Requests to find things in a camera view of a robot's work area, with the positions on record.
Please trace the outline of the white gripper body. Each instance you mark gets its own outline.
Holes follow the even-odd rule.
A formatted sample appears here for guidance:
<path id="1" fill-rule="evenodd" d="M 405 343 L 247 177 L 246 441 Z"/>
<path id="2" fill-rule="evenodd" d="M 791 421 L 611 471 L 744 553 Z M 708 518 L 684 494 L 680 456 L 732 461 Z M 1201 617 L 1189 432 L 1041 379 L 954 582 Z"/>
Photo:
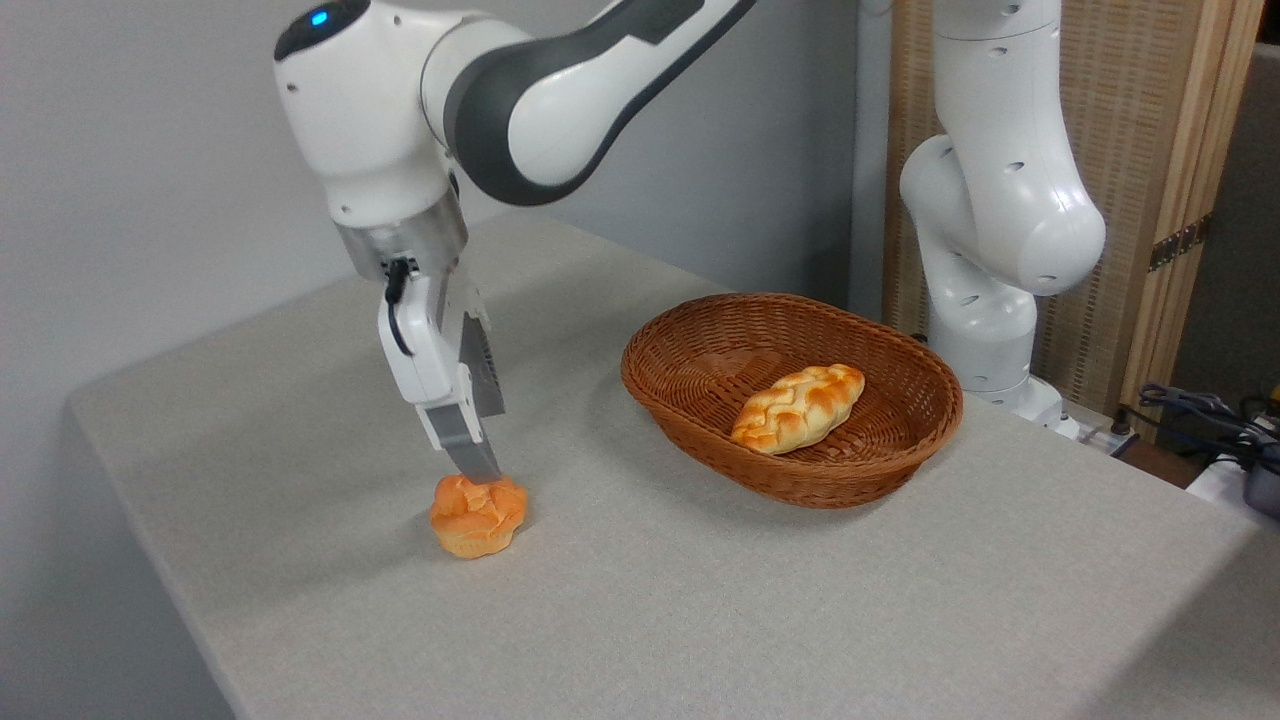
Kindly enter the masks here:
<path id="1" fill-rule="evenodd" d="M 387 268 L 378 332 L 396 386 L 408 404 L 442 404 L 472 396 L 468 368 L 460 360 L 463 314 L 490 329 L 479 287 L 467 268 L 439 274 Z"/>

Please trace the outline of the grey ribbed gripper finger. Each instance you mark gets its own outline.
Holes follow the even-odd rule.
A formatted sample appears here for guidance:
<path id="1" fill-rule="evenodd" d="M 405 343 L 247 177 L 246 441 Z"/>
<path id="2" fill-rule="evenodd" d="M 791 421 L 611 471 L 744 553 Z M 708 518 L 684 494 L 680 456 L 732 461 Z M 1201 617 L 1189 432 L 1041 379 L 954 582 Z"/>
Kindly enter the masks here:
<path id="1" fill-rule="evenodd" d="M 442 404 L 416 404 L 422 428 L 435 450 L 448 454 L 457 471 L 472 483 L 502 478 L 484 418 L 502 414 L 502 395 L 456 395 Z"/>
<path id="2" fill-rule="evenodd" d="M 474 313 L 463 314 L 460 360 L 470 372 L 476 414 L 480 418 L 504 414 L 506 401 L 486 329 L 481 319 Z"/>

